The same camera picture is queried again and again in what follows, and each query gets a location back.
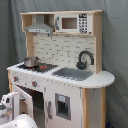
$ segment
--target oven window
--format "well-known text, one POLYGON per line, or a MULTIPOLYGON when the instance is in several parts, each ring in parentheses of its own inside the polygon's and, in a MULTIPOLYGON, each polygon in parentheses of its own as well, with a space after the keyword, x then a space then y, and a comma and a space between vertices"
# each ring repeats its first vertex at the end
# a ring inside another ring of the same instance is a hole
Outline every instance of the oven window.
POLYGON ((62 18, 62 29, 77 29, 77 18, 62 18))

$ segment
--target range hood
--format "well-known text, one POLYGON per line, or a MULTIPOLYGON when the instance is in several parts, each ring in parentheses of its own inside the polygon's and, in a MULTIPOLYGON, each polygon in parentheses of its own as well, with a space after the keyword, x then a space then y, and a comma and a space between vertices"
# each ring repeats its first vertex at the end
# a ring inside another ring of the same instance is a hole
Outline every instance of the range hood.
POLYGON ((25 32, 53 33, 53 28, 44 23, 44 15, 36 15, 36 23, 26 27, 25 32))

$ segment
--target white tile backsplash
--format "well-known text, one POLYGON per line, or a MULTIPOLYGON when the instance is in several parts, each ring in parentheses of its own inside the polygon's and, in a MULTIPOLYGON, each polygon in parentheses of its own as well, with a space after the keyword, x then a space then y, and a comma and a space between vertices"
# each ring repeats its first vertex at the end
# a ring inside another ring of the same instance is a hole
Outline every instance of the white tile backsplash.
MULTIPOLYGON (((94 55, 95 37, 75 35, 33 35, 34 55, 41 59, 41 62, 76 67, 79 53, 88 50, 94 55)), ((88 55, 82 56, 82 62, 87 61, 87 69, 94 70, 88 55)))

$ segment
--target microwave door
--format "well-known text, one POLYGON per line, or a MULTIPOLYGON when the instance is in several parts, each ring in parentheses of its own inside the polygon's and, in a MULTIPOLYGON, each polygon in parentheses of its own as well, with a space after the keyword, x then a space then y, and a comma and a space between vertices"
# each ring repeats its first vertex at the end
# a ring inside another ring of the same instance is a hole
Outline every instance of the microwave door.
POLYGON ((22 87, 17 85, 12 85, 13 92, 19 92, 20 96, 25 98, 27 104, 28 115, 33 118, 33 101, 32 97, 27 93, 27 89, 23 89, 22 87))
POLYGON ((79 33, 78 14, 56 14, 56 32, 79 33))

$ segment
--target toy kitchen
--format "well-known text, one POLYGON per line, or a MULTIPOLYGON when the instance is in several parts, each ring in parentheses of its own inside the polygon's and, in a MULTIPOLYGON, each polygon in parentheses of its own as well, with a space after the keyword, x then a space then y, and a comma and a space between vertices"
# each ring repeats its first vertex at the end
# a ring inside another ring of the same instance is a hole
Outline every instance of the toy kitchen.
POLYGON ((24 97, 39 128, 105 128, 105 90, 115 77, 102 71, 102 13, 21 13, 27 58, 7 68, 9 88, 24 97))

